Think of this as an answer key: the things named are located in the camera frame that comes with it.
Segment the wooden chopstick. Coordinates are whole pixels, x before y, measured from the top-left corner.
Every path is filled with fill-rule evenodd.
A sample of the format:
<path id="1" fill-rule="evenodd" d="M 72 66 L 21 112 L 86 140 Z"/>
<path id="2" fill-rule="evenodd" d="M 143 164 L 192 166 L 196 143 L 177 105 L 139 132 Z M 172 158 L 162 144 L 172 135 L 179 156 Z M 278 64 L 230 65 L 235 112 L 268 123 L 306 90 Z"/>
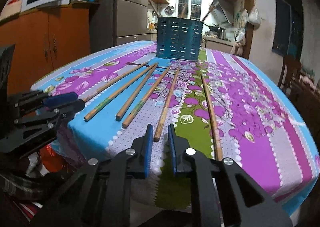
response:
<path id="1" fill-rule="evenodd" d="M 164 123 L 165 123 L 165 120 L 166 120 L 166 117 L 167 117 L 170 100 L 171 100 L 171 97 L 172 97 L 172 94 L 173 94 L 173 91 L 174 91 L 174 87 L 175 87 L 175 84 L 176 84 L 176 81 L 177 81 L 179 73 L 180 73 L 180 67 L 178 67 L 176 72 L 175 72 L 174 79 L 172 80 L 172 84 L 171 84 L 171 87 L 169 89 L 168 96 L 167 96 L 166 101 L 164 103 L 164 107 L 163 107 L 159 122 L 157 124 L 156 131 L 155 131 L 155 134 L 154 134 L 154 137 L 153 137 L 153 141 L 154 142 L 159 142 L 159 140 L 160 140 L 161 133 L 162 133 L 162 130 L 163 130 L 163 127 L 164 127 Z"/>
<path id="2" fill-rule="evenodd" d="M 116 90 L 116 92 L 112 93 L 106 99 L 104 99 L 101 103 L 99 103 L 92 111 L 90 111 L 87 115 L 84 116 L 85 122 L 91 120 L 97 113 L 99 113 L 106 105 L 108 105 L 114 98 L 119 96 L 124 90 L 126 90 L 130 85 L 132 85 L 135 81 L 140 79 L 144 74 L 150 72 L 152 68 L 156 68 L 158 62 L 152 64 L 149 68 L 146 68 L 144 71 L 140 72 L 138 75 L 133 77 L 129 82 L 123 85 L 120 89 Z"/>
<path id="3" fill-rule="evenodd" d="M 165 71 L 160 75 L 160 77 L 155 81 L 155 83 L 152 85 L 152 87 L 148 90 L 148 92 L 143 96 L 143 98 L 138 102 L 138 104 L 133 108 L 131 113 L 125 118 L 125 120 L 122 123 L 122 128 L 126 129 L 130 123 L 133 121 L 135 116 L 139 113 L 140 109 L 143 107 L 143 105 L 148 100 L 149 96 L 153 93 L 153 91 L 157 88 L 159 83 L 162 81 L 164 76 L 168 73 L 171 66 L 169 65 Z"/>
<path id="4" fill-rule="evenodd" d="M 134 90 L 133 94 L 131 94 L 131 96 L 127 99 L 127 101 L 124 103 L 124 105 L 121 107 L 121 109 L 118 111 L 118 113 L 116 114 L 116 121 L 121 121 L 121 119 L 123 118 L 123 116 L 125 115 L 125 113 L 127 112 L 127 110 L 129 109 L 129 107 L 131 106 L 132 102 L 135 100 L 135 98 L 138 96 L 138 94 L 140 93 L 140 91 L 142 90 L 142 88 L 144 87 L 144 85 L 146 84 L 146 82 L 148 81 L 149 77 L 152 75 L 152 73 L 154 72 L 155 68 L 157 67 L 158 62 L 155 63 L 152 68 L 150 69 L 150 71 L 146 74 L 146 76 L 143 78 L 143 80 L 140 82 L 140 84 L 138 85 L 138 87 Z"/>
<path id="5" fill-rule="evenodd" d="M 213 134 L 213 145 L 214 145 L 214 154 L 215 154 L 214 157 L 217 161 L 221 161 L 223 159 L 223 154 L 222 154 L 219 128 L 216 121 L 214 107 L 213 107 L 210 91 L 209 91 L 205 76 L 203 74 L 201 75 L 201 79 L 202 79 L 204 93 L 206 96 L 210 124 L 211 124 L 211 129 Z"/>
<path id="6" fill-rule="evenodd" d="M 139 66 L 132 68 L 131 70 L 125 72 L 124 74 L 121 74 L 120 76 L 117 76 L 115 79 L 112 79 L 111 81 L 109 81 L 108 83 L 104 84 L 103 86 L 97 88 L 92 94 L 90 94 L 89 96 L 83 98 L 82 100 L 84 102 L 88 102 L 89 100 L 91 100 L 92 98 L 94 98 L 95 96 L 97 96 L 99 93 L 101 93 L 102 91 L 106 90 L 107 88 L 109 88 L 110 86 L 112 86 L 113 84 L 115 84 L 116 82 L 120 81 L 121 79 L 123 79 L 124 77 L 128 76 L 129 74 L 137 71 L 138 69 L 144 67 L 147 62 L 144 62 L 142 64 L 140 64 Z"/>

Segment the orange wooden cabinet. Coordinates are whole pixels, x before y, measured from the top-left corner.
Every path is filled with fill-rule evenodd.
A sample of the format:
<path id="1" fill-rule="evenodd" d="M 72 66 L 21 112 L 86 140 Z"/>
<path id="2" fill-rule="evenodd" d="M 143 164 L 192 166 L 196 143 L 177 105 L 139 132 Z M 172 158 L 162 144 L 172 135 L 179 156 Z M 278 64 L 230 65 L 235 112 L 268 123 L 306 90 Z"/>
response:
<path id="1" fill-rule="evenodd" d="M 1 20 L 1 46 L 15 45 L 8 94 L 91 53 L 89 22 L 98 3 L 44 7 Z"/>

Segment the floral striped tablecloth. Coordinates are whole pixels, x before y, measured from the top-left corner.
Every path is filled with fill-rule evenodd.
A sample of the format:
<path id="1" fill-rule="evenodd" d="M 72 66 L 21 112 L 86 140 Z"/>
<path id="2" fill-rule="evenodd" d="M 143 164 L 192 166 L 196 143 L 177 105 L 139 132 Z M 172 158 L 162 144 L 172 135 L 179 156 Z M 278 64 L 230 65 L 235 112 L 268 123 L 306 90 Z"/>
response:
<path id="1" fill-rule="evenodd" d="M 292 214 L 307 198 L 319 178 L 319 153 L 304 120 L 277 85 L 249 60 L 216 50 L 202 50 L 198 61 L 156 57 L 156 43 L 138 41 L 96 52 L 63 66 L 33 84 L 53 96 L 74 92 L 85 98 L 117 76 L 148 63 L 86 102 L 85 108 L 61 126 L 52 148 L 80 164 L 90 158 L 114 157 L 143 136 L 148 124 L 156 127 L 180 67 L 165 126 L 209 158 L 213 136 L 201 75 L 205 76 L 222 153 L 232 158 L 283 209 Z M 140 72 L 158 62 L 152 75 L 121 119 L 116 114 L 133 94 L 144 74 L 91 120 L 84 116 Z M 122 123 L 155 81 L 171 66 L 130 125 Z"/>

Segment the brown steel refrigerator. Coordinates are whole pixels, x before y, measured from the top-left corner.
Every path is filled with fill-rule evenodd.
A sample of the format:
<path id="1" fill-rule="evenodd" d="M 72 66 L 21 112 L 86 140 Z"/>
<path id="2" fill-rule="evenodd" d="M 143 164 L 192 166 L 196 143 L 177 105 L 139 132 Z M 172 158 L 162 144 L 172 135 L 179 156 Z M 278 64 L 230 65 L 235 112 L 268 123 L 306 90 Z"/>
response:
<path id="1" fill-rule="evenodd" d="M 148 0 L 98 0 L 89 24 L 91 51 L 146 41 Z"/>

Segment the dark wooden dining table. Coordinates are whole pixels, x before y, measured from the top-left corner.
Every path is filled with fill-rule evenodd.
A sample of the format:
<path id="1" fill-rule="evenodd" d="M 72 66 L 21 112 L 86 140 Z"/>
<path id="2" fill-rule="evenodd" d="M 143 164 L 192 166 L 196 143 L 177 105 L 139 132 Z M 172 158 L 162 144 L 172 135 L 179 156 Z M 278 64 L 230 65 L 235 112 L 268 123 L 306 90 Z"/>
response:
<path id="1" fill-rule="evenodd" d="M 320 109 L 319 96 L 313 93 L 310 87 L 292 77 L 289 100 L 303 118 L 313 140 L 319 145 Z"/>

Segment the wooden dining chair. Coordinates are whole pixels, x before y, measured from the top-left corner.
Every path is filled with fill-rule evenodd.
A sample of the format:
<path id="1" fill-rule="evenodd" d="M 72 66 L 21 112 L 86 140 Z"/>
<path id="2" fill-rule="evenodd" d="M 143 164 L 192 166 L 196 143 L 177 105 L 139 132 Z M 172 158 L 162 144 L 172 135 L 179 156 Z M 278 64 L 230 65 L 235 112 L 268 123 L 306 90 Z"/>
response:
<path id="1" fill-rule="evenodd" d="M 283 93 L 286 93 L 287 89 L 290 88 L 292 78 L 298 78 L 301 68 L 302 63 L 296 60 L 294 56 L 287 55 L 283 58 L 283 65 L 278 81 L 278 87 Z"/>

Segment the blue perforated utensil holder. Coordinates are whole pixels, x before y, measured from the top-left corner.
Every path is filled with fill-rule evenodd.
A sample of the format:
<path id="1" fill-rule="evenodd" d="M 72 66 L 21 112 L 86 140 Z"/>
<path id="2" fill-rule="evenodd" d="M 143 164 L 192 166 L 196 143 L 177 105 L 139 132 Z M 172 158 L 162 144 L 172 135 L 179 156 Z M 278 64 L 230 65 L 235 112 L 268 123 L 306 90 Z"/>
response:
<path id="1" fill-rule="evenodd" d="M 156 56 L 164 59 L 197 61 L 203 22 L 178 17 L 159 17 Z"/>

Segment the steel electric kettle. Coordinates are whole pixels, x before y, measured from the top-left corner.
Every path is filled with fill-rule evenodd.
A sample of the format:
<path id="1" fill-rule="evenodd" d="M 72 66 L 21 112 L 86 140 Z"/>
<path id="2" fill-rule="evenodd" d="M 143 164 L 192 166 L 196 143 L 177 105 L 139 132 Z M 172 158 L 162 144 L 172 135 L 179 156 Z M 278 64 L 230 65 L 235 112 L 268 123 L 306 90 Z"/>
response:
<path id="1" fill-rule="evenodd" d="M 219 39 L 222 39 L 222 40 L 226 40 L 226 29 L 225 28 L 222 28 L 222 27 L 219 27 L 218 28 L 218 38 Z"/>

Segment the hanging white plastic bag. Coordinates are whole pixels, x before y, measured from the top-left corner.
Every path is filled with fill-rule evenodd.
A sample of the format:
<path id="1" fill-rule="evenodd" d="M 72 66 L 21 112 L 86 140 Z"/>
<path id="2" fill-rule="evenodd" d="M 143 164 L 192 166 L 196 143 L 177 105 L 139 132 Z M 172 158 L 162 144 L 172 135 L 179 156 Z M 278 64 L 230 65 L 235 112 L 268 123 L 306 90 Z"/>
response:
<path id="1" fill-rule="evenodd" d="M 256 6 L 253 6 L 249 15 L 248 15 L 248 22 L 252 24 L 254 27 L 258 28 L 261 24 L 261 18 L 259 15 L 259 11 Z"/>

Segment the steel range hood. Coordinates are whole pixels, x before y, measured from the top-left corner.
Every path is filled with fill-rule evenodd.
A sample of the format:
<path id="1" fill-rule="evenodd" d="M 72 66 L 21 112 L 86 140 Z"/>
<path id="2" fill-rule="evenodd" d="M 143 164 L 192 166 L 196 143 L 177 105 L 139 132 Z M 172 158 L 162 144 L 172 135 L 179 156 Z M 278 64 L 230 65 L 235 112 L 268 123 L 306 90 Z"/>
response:
<path id="1" fill-rule="evenodd" d="M 231 2 L 225 0 L 214 0 L 213 6 L 213 13 L 219 25 L 234 25 L 234 5 Z"/>

